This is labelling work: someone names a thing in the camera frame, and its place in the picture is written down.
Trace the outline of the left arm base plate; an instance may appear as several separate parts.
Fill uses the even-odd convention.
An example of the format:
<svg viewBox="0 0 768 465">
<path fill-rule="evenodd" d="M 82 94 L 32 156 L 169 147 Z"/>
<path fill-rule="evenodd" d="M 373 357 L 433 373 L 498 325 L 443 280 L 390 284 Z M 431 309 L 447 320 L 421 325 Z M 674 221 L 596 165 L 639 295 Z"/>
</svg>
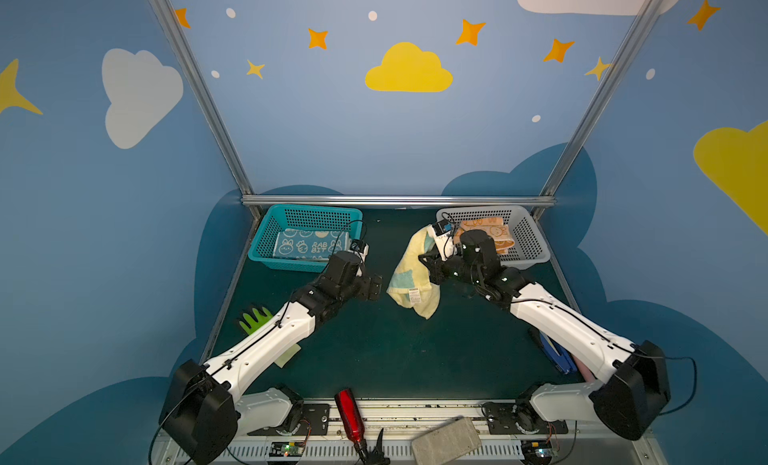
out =
<svg viewBox="0 0 768 465">
<path fill-rule="evenodd" d="M 248 436 L 326 436 L 331 407 L 325 403 L 304 403 L 294 408 L 286 420 L 277 427 L 264 427 L 247 433 Z"/>
</svg>

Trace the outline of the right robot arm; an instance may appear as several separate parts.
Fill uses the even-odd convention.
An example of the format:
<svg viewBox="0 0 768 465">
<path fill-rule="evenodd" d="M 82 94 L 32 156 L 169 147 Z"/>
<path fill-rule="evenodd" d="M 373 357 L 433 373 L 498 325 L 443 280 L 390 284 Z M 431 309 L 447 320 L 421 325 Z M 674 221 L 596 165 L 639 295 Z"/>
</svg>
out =
<svg viewBox="0 0 768 465">
<path fill-rule="evenodd" d="M 462 234 L 458 251 L 443 258 L 438 247 L 419 255 L 432 283 L 457 279 L 487 301 L 527 322 L 581 361 L 591 382 L 543 384 L 515 401 L 513 417 L 523 433 L 542 422 L 600 422 L 616 435 L 639 440 L 671 398 L 666 357 L 655 344 L 637 345 L 563 304 L 519 270 L 504 267 L 493 239 L 481 230 Z"/>
</svg>

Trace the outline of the blue bunny pattern towel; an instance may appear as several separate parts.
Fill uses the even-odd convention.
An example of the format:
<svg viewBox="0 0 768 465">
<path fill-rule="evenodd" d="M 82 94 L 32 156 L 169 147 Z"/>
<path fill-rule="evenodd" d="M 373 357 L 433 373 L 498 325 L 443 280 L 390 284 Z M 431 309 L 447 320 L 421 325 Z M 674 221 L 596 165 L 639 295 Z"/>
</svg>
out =
<svg viewBox="0 0 768 465">
<path fill-rule="evenodd" d="M 327 261 L 349 247 L 347 231 L 286 229 L 277 235 L 273 257 L 287 260 Z"/>
</svg>

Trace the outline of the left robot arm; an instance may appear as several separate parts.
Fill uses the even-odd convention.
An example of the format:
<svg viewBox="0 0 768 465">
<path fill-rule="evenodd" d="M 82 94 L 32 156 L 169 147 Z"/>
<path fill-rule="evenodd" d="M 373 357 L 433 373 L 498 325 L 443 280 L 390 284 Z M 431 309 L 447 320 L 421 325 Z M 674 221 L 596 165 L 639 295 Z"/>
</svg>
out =
<svg viewBox="0 0 768 465">
<path fill-rule="evenodd" d="M 252 407 L 238 408 L 251 384 L 292 346 L 336 316 L 352 299 L 375 301 L 382 279 L 366 270 L 368 246 L 332 255 L 323 272 L 297 289 L 258 330 L 218 356 L 188 360 L 174 372 L 158 429 L 195 464 L 209 464 L 230 445 L 239 421 L 262 418 Z"/>
</svg>

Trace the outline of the yellow-green towel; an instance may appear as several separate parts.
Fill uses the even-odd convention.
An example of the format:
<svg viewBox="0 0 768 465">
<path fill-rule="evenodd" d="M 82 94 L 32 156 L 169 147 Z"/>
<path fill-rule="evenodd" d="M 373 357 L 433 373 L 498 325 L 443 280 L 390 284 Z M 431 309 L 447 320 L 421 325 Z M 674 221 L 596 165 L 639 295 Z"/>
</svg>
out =
<svg viewBox="0 0 768 465">
<path fill-rule="evenodd" d="M 420 255 L 435 246 L 429 229 L 425 226 L 411 237 L 387 288 L 396 304 L 414 310 L 425 320 L 434 315 L 440 301 L 440 287 L 430 281 L 427 267 L 419 261 Z"/>
</svg>

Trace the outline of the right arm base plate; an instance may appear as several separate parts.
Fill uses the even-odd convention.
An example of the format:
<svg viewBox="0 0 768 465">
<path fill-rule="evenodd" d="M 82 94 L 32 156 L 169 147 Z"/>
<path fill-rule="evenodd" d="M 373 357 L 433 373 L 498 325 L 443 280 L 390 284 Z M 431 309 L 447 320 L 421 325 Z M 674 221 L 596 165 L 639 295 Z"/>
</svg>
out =
<svg viewBox="0 0 768 465">
<path fill-rule="evenodd" d="M 543 420 L 528 402 L 484 402 L 481 412 L 491 435 L 568 434 L 565 421 Z"/>
</svg>

